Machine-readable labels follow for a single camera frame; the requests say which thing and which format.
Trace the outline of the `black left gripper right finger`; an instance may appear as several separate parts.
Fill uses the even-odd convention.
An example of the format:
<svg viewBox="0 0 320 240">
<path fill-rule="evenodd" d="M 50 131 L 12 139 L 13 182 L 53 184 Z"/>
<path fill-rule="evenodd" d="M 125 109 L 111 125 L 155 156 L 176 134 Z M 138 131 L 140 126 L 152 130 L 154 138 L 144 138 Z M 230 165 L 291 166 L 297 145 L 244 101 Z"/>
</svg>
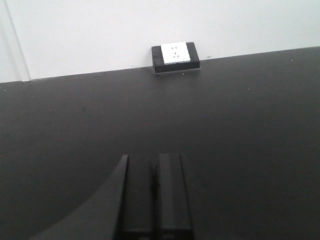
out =
<svg viewBox="0 0 320 240">
<path fill-rule="evenodd" d="M 193 240 L 185 175 L 178 153 L 162 153 L 155 167 L 155 230 L 158 240 Z"/>
</svg>

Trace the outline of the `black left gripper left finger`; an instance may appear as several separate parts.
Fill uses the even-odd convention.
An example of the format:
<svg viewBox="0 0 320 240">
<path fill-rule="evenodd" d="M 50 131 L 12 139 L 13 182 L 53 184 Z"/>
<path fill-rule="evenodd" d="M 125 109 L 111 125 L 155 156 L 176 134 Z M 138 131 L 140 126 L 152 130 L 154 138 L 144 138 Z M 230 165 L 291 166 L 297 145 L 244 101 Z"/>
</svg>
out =
<svg viewBox="0 0 320 240">
<path fill-rule="evenodd" d="M 115 240 L 151 240 L 153 238 L 153 170 L 147 157 L 121 156 L 124 182 L 120 197 Z"/>
</svg>

